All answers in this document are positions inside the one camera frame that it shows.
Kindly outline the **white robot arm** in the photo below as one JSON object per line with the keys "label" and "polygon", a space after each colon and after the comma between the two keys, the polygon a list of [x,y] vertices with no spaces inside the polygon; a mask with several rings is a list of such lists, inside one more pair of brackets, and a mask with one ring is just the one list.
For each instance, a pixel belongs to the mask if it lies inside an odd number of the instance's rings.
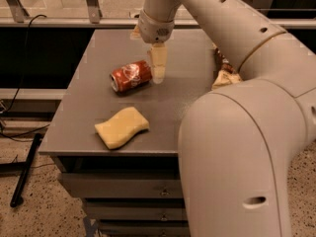
{"label": "white robot arm", "polygon": [[191,237],[292,237],[287,173],[316,137],[316,56],[242,0],[145,0],[142,39],[161,47],[179,7],[243,77],[197,99],[181,122]]}

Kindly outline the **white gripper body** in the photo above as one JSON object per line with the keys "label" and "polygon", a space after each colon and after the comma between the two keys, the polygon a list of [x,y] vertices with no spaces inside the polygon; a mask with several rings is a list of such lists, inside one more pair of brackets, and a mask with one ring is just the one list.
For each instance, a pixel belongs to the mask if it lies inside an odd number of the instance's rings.
{"label": "white gripper body", "polygon": [[140,11],[138,27],[141,38],[146,43],[158,43],[167,41],[174,29],[174,22],[159,22],[150,18],[144,10]]}

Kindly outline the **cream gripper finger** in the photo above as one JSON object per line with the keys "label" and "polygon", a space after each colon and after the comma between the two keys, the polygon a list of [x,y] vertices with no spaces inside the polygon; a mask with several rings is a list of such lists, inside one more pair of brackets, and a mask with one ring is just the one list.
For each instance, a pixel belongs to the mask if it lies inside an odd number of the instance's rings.
{"label": "cream gripper finger", "polygon": [[138,40],[141,38],[139,26],[134,27],[134,29],[130,33],[130,38],[132,40]]}
{"label": "cream gripper finger", "polygon": [[153,43],[147,51],[151,68],[152,80],[160,84],[165,78],[168,50],[165,43]]}

